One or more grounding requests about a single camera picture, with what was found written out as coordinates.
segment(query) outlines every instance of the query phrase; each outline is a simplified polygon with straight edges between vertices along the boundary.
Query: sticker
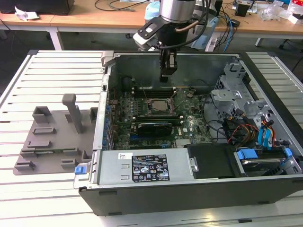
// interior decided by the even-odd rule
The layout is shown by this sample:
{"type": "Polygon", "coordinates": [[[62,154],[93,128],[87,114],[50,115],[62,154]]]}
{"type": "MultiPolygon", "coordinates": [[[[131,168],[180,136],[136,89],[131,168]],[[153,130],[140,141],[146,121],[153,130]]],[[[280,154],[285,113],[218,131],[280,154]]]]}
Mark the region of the sticker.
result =
{"type": "Polygon", "coordinates": [[[169,181],[166,155],[132,156],[132,165],[133,181],[135,183],[169,181]]]}
{"type": "Polygon", "coordinates": [[[303,0],[292,0],[292,2],[293,2],[294,4],[299,5],[299,6],[303,6],[303,0]]]}
{"type": "Polygon", "coordinates": [[[119,153],[118,159],[132,159],[132,153],[119,153]]]}

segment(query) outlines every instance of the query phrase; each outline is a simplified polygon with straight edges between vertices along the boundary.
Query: warning label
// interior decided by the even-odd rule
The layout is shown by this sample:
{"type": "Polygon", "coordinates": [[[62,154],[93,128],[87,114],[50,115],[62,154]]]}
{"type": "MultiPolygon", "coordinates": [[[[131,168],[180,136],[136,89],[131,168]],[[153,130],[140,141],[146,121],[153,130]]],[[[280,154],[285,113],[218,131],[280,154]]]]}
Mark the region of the warning label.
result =
{"type": "Polygon", "coordinates": [[[133,181],[169,181],[166,155],[132,156],[133,181]]]}

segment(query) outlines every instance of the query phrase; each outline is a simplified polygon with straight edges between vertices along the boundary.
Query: blue cable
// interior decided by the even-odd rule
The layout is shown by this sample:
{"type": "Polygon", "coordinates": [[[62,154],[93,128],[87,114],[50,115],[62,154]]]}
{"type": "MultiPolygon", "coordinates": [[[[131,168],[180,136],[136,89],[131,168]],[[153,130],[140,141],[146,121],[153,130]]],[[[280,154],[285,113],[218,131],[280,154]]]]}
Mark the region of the blue cable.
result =
{"type": "Polygon", "coordinates": [[[227,44],[226,44],[223,52],[225,52],[227,50],[227,48],[228,48],[228,46],[229,46],[229,44],[231,42],[231,37],[232,37],[232,21],[228,17],[226,17],[226,18],[229,20],[229,24],[231,26],[231,29],[230,29],[230,32],[229,32],[227,44]]]}

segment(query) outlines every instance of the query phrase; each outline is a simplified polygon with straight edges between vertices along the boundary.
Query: motherboard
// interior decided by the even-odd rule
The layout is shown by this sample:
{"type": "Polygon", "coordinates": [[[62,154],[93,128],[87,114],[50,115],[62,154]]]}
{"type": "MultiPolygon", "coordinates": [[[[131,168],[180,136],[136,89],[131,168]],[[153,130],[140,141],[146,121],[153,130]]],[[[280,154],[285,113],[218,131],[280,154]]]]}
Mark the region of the motherboard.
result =
{"type": "Polygon", "coordinates": [[[201,113],[202,95],[192,89],[162,94],[140,90],[110,97],[115,150],[183,148],[211,142],[201,113]]]}

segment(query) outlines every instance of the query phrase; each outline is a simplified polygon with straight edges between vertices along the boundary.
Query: blue clip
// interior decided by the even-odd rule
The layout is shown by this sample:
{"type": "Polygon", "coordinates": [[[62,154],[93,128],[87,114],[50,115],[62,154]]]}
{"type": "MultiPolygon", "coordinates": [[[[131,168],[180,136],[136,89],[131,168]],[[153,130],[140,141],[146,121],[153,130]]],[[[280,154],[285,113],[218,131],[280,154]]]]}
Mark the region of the blue clip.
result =
{"type": "Polygon", "coordinates": [[[240,160],[258,158],[257,153],[254,149],[241,149],[237,152],[237,154],[240,160]]]}
{"type": "Polygon", "coordinates": [[[285,148],[284,153],[286,154],[287,157],[290,157],[293,155],[292,151],[289,148],[285,148]]]}
{"type": "Polygon", "coordinates": [[[262,145],[263,132],[264,132],[264,128],[263,128],[263,126],[261,126],[260,131],[259,131],[259,135],[258,135],[258,144],[259,145],[262,145]]]}
{"type": "Polygon", "coordinates": [[[76,175],[83,175],[86,174],[86,166],[77,166],[75,168],[75,174],[76,175]]]}
{"type": "Polygon", "coordinates": [[[270,137],[270,130],[266,129],[266,132],[265,132],[265,138],[264,138],[264,142],[263,142],[263,146],[265,148],[267,148],[268,150],[271,150],[271,147],[269,146],[269,137],[270,137]]]}

